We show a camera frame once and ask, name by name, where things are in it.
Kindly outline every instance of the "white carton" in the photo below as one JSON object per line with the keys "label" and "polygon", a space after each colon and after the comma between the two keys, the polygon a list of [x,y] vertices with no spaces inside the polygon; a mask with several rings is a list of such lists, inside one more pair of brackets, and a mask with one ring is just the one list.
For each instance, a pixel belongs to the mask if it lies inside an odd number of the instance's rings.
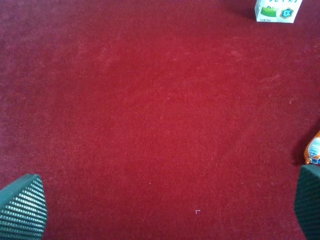
{"label": "white carton", "polygon": [[302,0],[257,0],[255,16],[257,22],[293,23]]}

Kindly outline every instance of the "carpet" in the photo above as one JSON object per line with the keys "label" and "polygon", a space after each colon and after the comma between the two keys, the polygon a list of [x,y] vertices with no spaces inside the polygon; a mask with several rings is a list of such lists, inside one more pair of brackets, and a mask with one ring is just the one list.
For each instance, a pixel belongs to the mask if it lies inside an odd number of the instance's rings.
{"label": "carpet", "polygon": [[304,239],[320,4],[0,2],[0,188],[42,178],[45,240]]}

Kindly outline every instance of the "red carpet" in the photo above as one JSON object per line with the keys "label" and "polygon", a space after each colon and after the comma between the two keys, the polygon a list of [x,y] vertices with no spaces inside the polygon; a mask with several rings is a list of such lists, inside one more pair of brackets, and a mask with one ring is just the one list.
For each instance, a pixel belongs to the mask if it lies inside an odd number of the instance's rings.
{"label": "red carpet", "polygon": [[41,175],[45,240],[305,238],[320,3],[254,5],[1,1],[0,187]]}

